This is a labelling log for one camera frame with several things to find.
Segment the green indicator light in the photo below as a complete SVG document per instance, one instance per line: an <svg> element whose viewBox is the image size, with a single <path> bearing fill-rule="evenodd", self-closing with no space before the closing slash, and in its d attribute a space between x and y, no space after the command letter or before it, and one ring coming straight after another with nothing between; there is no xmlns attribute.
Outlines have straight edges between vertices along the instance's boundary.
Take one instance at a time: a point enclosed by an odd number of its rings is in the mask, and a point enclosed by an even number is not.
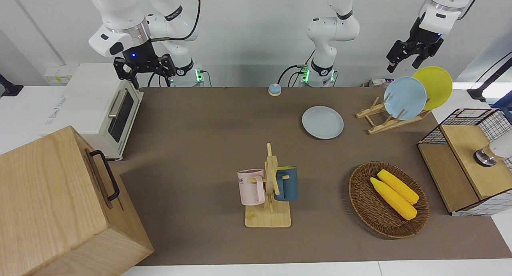
<svg viewBox="0 0 512 276"><path fill-rule="evenodd" d="M302 76L302 82L307 82L309 80L309 68L306 68L304 75Z"/></svg>
<svg viewBox="0 0 512 276"><path fill-rule="evenodd" d="M203 75L201 75L201 72L196 70L196 78L198 82L203 81Z"/></svg>

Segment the wooden mug tree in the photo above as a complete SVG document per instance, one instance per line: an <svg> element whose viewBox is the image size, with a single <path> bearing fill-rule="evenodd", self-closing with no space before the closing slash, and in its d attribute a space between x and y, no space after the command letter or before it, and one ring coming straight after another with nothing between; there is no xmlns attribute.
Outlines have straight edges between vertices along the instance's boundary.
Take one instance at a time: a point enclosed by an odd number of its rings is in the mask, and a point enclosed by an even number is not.
<svg viewBox="0 0 512 276"><path fill-rule="evenodd" d="M274 200L274 193L280 194L276 173L278 158L272 155L272 147L267 143L267 161L265 161L266 199L264 204L245 207L245 226L249 228L287 228L291 226L290 203Z"/></svg>

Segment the wooden crate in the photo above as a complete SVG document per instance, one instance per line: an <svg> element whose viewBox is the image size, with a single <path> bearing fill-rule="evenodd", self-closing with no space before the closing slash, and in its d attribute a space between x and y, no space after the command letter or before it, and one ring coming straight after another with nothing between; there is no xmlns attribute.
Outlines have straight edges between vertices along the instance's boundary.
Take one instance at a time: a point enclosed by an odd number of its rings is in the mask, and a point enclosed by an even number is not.
<svg viewBox="0 0 512 276"><path fill-rule="evenodd" d="M0 155L0 274L118 276L152 246L118 174L69 126Z"/></svg>
<svg viewBox="0 0 512 276"><path fill-rule="evenodd" d="M483 167L474 160L474 152L489 144L479 126L441 125L441 132L448 144L418 148L448 212L475 208L512 189L512 173L505 163Z"/></svg>

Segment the corn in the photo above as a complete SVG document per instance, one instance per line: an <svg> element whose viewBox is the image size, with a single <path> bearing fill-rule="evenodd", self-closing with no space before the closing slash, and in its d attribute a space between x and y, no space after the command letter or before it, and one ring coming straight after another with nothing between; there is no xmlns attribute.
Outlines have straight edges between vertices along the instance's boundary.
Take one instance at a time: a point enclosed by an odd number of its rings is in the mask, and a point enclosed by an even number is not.
<svg viewBox="0 0 512 276"><path fill-rule="evenodd" d="M377 193L386 200L386 202L393 208L395 211L400 214L405 220L411 220L416 217L417 210L408 203L402 196L400 196L395 190L391 189L386 183L379 181L373 177L370 178L373 187L377 191Z"/></svg>
<svg viewBox="0 0 512 276"><path fill-rule="evenodd" d="M412 205L415 205L418 202L418 194L416 194L413 189L409 188L409 186L403 183L402 180L396 178L387 170L382 169L380 172L378 172L377 176L379 176L382 182L386 183Z"/></svg>

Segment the light blue plate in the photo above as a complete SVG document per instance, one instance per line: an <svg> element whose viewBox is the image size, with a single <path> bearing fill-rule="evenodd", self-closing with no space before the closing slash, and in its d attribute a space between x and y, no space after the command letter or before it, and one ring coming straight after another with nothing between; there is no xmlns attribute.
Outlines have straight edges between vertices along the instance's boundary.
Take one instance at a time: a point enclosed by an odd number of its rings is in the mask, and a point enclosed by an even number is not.
<svg viewBox="0 0 512 276"><path fill-rule="evenodd" d="M336 110L315 106L302 114L302 125L312 136L327 140L337 137L343 131L344 122Z"/></svg>
<svg viewBox="0 0 512 276"><path fill-rule="evenodd" d="M384 92L386 111L397 118L400 112L405 112L399 120L409 120L418 116L426 104L426 91L421 82L412 77L400 77L393 81Z"/></svg>

